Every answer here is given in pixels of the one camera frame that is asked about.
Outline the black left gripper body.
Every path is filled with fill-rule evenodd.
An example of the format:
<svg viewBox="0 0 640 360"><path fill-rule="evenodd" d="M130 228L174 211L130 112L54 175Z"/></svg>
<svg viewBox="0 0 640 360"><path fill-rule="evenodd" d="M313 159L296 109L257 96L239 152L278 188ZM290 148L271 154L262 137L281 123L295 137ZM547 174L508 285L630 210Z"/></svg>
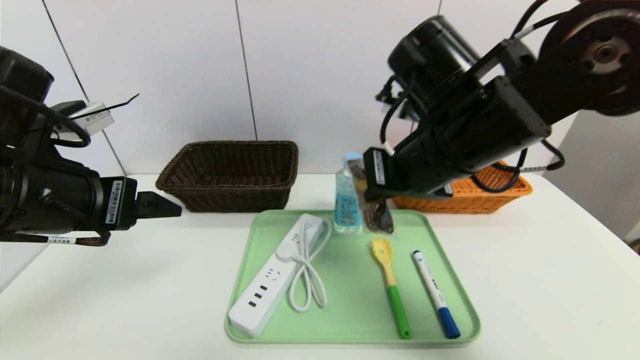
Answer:
<svg viewBox="0 0 640 360"><path fill-rule="evenodd" d="M137 182L128 177L101 177L80 163L39 163L39 233L119 231L135 224Z"/></svg>

